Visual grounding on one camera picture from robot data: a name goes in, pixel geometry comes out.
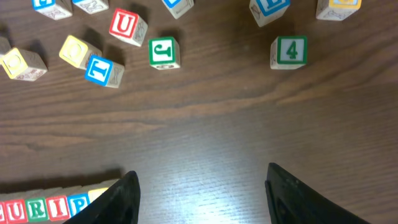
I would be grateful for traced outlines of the yellow S block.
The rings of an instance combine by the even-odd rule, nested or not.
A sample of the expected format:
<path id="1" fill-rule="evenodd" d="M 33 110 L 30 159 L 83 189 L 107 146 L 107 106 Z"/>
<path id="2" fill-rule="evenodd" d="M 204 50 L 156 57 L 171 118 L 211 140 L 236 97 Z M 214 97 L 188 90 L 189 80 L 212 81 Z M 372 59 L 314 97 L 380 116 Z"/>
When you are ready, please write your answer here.
<path id="1" fill-rule="evenodd" d="M 92 203 L 94 200 L 96 200 L 101 194 L 107 191 L 117 181 L 118 179 L 106 180 L 104 182 L 92 186 L 88 191 L 88 198 L 90 202 Z"/>

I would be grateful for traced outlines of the red E block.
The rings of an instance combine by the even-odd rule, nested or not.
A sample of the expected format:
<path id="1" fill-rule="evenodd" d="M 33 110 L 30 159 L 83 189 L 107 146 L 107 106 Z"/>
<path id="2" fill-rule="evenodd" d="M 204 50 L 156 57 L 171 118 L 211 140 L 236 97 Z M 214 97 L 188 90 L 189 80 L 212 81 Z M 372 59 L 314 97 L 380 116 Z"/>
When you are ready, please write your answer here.
<path id="1" fill-rule="evenodd" d="M 0 224 L 8 224 L 6 207 L 4 203 L 7 200 L 8 196 L 8 194 L 0 195 Z"/>

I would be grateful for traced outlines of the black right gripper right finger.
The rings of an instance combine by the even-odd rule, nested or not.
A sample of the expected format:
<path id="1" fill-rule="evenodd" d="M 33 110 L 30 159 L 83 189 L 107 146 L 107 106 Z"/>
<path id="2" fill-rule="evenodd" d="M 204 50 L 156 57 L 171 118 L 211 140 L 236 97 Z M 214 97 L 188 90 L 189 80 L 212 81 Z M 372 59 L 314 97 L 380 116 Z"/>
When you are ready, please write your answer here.
<path id="1" fill-rule="evenodd" d="M 268 165 L 265 188 L 272 224 L 369 224 L 276 163 Z"/>

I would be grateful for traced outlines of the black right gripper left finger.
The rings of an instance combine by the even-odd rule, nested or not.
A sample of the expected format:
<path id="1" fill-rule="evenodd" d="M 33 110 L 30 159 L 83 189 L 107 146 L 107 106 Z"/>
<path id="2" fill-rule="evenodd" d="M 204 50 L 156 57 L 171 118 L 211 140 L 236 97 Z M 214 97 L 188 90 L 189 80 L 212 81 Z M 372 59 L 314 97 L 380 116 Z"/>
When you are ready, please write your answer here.
<path id="1" fill-rule="evenodd" d="M 64 224 L 137 224 L 140 200 L 139 179 L 131 170 Z"/>

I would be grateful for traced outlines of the blue P block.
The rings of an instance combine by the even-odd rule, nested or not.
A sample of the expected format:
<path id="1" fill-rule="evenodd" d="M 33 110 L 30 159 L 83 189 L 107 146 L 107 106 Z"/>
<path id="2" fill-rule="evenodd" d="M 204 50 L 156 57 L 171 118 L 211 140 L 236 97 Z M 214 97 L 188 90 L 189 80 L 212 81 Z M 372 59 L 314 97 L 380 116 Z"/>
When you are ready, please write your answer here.
<path id="1" fill-rule="evenodd" d="M 93 196 L 90 194 L 90 191 L 96 189 L 97 186 L 98 184 L 82 186 L 75 192 L 67 195 L 67 202 L 71 217 L 81 212 L 94 200 Z"/>

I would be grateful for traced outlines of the green R block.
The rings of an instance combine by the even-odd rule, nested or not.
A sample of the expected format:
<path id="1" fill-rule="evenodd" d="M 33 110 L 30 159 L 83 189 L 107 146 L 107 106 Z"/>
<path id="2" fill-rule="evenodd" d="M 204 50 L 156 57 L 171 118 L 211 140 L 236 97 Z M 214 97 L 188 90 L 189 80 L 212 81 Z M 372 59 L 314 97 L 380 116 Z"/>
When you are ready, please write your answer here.
<path id="1" fill-rule="evenodd" d="M 30 191 L 30 195 L 25 199 L 28 221 L 31 223 L 48 221 L 49 213 L 47 211 L 45 199 L 53 196 L 61 189 L 61 187 L 56 187 Z"/>

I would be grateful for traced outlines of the red I block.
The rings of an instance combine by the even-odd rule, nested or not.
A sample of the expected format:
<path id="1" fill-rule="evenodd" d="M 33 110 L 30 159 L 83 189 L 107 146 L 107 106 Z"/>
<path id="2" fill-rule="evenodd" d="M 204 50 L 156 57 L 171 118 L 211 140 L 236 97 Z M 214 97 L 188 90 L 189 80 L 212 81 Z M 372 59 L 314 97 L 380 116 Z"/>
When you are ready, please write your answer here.
<path id="1" fill-rule="evenodd" d="M 45 199 L 49 220 L 51 222 L 68 220 L 71 217 L 67 197 L 81 188 L 82 186 L 80 185 L 61 188 Z"/>

